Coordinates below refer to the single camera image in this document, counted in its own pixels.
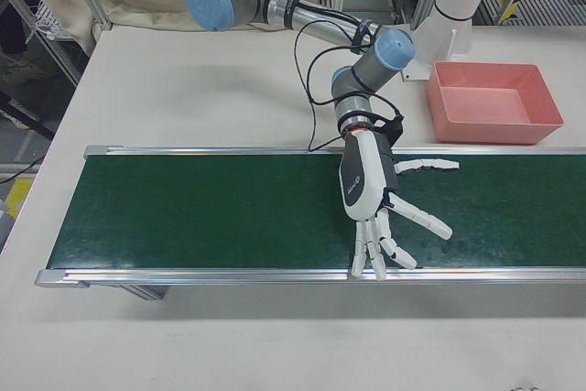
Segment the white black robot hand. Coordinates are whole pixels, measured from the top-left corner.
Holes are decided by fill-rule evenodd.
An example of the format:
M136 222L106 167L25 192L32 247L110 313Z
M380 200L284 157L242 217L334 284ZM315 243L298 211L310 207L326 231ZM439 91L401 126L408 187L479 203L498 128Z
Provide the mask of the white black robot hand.
M344 210L356 221L355 250L351 274L362 274L370 261L378 280L386 278L384 255L400 266L417 265L392 236L389 213L398 213L444 240L452 229L437 217L420 210L397 195L399 175L421 169L453 171L459 164L442 158L418 158L395 162L385 136L368 129L356 129L345 138L339 178Z

